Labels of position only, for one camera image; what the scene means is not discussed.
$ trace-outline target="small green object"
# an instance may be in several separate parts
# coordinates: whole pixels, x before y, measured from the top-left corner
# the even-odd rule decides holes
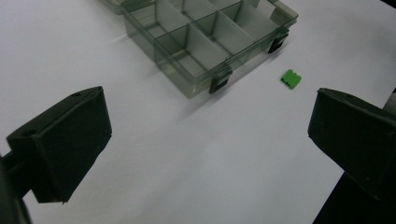
[[[289,89],[293,90],[300,83],[301,79],[302,78],[297,75],[297,73],[289,69],[280,80],[285,83]]]

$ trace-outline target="plastic organizer box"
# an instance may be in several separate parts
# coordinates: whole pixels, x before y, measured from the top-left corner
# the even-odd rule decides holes
[[[129,37],[189,98],[278,49],[298,17],[274,0],[130,0],[120,10]]]

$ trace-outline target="white surface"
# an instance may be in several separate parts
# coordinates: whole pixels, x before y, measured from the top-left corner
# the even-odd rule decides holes
[[[306,133],[316,91],[385,104],[396,9],[284,2],[300,14],[287,46],[226,90],[188,100],[100,1],[1,1],[1,154],[9,133],[89,87],[105,88],[113,126],[69,203],[25,197],[34,223],[311,223],[342,173]],[[279,82],[289,68],[303,76],[294,91]]]

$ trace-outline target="white table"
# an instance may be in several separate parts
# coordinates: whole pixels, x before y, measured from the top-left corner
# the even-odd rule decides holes
[[[343,173],[307,135],[316,91],[385,104],[396,87],[396,9],[284,3],[300,14],[286,46],[189,100],[99,0],[1,1],[1,154],[9,133],[89,87],[104,87],[113,127],[68,203],[25,196],[33,222],[311,223]],[[303,76],[294,91],[279,81],[290,68]]]

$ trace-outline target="green block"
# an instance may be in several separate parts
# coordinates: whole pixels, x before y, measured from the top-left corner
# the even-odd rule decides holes
[[[285,83],[289,89],[293,90],[300,83],[301,79],[302,78],[297,75],[297,73],[289,69],[280,80]]]

